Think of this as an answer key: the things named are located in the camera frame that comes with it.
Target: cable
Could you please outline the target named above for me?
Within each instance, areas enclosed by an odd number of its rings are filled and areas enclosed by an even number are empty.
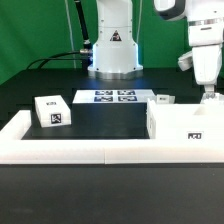
[[[75,48],[74,48],[74,43],[73,43],[72,25],[71,25],[70,13],[69,13],[68,0],[65,0],[65,8],[66,8],[66,14],[67,14],[67,20],[68,20],[71,48],[72,48],[72,51],[74,51]]]
[[[142,0],[139,1],[139,18],[138,18],[138,30],[137,30],[137,37],[136,43],[139,43],[139,34],[141,29],[141,22],[142,22]]]
[[[30,69],[30,67],[37,63],[37,62],[40,62],[40,61],[46,61],[49,62],[49,61],[72,61],[72,60],[88,60],[88,58],[41,58],[41,59],[38,59],[38,60],[35,60],[33,62],[31,62],[28,66],[27,66],[27,70]]]
[[[80,51],[72,51],[72,52],[65,52],[65,53],[60,53],[60,54],[55,54],[52,55],[49,58],[59,58],[59,57],[63,57],[63,56],[68,56],[68,55],[74,55],[74,54],[80,54]],[[46,63],[48,63],[48,60],[46,59],[45,61],[43,61],[39,66],[38,69],[42,68]]]

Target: green backdrop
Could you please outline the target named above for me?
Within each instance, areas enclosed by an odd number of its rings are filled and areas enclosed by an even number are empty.
[[[73,0],[68,0],[75,49],[82,35]],[[97,39],[96,0],[82,0],[91,42]],[[133,38],[139,0],[133,0]],[[64,0],[0,1],[0,84],[39,58],[71,51]],[[140,63],[146,68],[177,67],[177,58],[188,50],[186,21],[165,22],[153,11],[152,0],[143,0],[139,37]],[[47,67],[72,67],[72,62],[51,62]]]

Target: black tabletop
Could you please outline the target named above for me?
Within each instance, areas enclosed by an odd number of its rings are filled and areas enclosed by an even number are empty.
[[[223,80],[218,81],[222,91]],[[147,69],[142,78],[103,81],[81,70],[22,71],[0,86],[0,125],[34,97],[79,89],[152,89],[199,103],[192,73]],[[223,164],[0,165],[0,223],[223,223]]]

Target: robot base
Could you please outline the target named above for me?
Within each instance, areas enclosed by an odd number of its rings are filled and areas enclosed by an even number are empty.
[[[99,78],[99,79],[135,79],[143,76],[143,70],[135,70],[128,73],[109,73],[109,72],[97,72],[97,71],[89,71],[89,77],[91,78]]]

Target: white box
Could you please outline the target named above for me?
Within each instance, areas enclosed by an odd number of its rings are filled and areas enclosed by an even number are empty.
[[[60,95],[35,97],[35,107],[41,127],[71,124],[71,111]]]
[[[148,100],[147,129],[151,139],[222,140],[224,105],[156,104]]]

